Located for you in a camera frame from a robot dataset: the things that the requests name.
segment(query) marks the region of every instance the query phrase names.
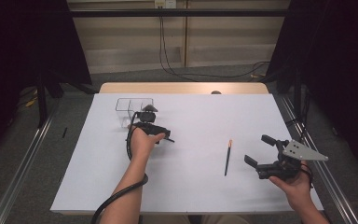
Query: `wall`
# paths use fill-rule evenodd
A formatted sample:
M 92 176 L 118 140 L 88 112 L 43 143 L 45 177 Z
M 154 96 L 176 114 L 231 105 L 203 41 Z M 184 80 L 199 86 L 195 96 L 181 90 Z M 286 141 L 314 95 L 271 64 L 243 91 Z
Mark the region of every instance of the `wall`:
M 185 1 L 178 8 L 287 8 L 288 0 Z M 71 9 L 154 8 L 154 1 L 69 0 Z M 92 74 L 160 68 L 159 18 L 74 18 Z M 163 18 L 171 67 L 269 61 L 283 18 Z

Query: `horizontal black bar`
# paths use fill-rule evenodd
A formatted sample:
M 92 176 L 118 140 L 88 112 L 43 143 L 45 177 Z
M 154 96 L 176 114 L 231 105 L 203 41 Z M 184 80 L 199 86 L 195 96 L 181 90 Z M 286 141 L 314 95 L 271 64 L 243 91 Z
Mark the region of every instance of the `horizontal black bar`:
M 33 15 L 56 15 L 80 17 L 306 17 L 316 11 L 288 9 L 82 9 L 51 12 L 23 12 Z

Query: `pen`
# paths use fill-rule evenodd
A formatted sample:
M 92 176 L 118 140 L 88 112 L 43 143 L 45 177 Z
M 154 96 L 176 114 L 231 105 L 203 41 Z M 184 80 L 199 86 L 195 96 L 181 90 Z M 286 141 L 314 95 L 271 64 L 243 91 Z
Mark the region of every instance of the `pen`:
M 225 176 L 227 175 L 227 168 L 228 168 L 228 161 L 229 161 L 229 153 L 231 151 L 231 143 L 232 140 L 230 139 L 228 142 L 228 149 L 227 149 L 227 159 L 226 159 L 226 170 L 225 170 Z

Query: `power outlet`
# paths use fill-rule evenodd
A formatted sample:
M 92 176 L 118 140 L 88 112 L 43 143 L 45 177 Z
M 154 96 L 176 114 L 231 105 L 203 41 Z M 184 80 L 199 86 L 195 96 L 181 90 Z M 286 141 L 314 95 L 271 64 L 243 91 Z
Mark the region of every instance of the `power outlet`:
M 155 0 L 155 8 L 165 8 L 165 0 Z
M 165 8 L 176 8 L 176 0 L 166 0 Z

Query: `gray carpet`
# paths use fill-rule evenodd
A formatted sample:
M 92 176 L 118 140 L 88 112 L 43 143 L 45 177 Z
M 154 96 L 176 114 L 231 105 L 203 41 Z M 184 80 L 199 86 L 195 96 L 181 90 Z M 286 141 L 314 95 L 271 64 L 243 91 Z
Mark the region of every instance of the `gray carpet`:
M 249 75 L 243 75 L 251 69 L 251 65 L 234 65 L 182 68 L 174 69 L 174 71 L 177 74 L 223 76 L 186 76 L 193 81 L 246 82 L 256 80 L 251 79 Z M 266 69 L 267 66 L 263 65 L 257 74 L 265 73 Z M 163 70 L 100 74 L 93 75 L 92 79 L 93 86 L 91 87 L 95 90 L 100 89 L 104 82 L 191 81 L 185 79 L 184 76 L 168 74 Z M 92 95 L 87 95 L 66 84 L 62 84 L 62 87 L 65 90 L 65 95 L 60 100 L 48 97 L 48 108 L 58 104 L 57 113 L 5 223 L 90 223 L 90 216 L 63 216 L 49 211 L 92 102 Z M 283 109 L 282 96 L 275 91 L 274 82 L 268 84 L 268 90 L 274 93 L 283 118 L 290 120 Z M 21 101 L 28 99 L 29 96 L 25 96 Z M 22 157 L 33 140 L 37 123 L 37 103 L 31 107 L 22 105 L 19 107 L 13 123 L 2 137 L 0 142 L 0 198 L 5 193 Z M 327 165 L 358 217 L 358 161 L 352 156 L 345 139 L 335 135 L 332 128 L 333 125 L 325 117 L 322 109 L 314 101 L 311 101 L 307 129 L 318 149 L 330 158 Z M 298 138 L 294 126 L 289 127 L 289 132 L 292 137 Z M 329 192 L 325 190 L 318 175 L 316 175 L 314 185 L 324 205 L 326 215 L 333 223 L 343 223 L 335 202 L 329 196 Z M 251 220 L 255 224 L 300 223 L 295 213 L 253 215 Z

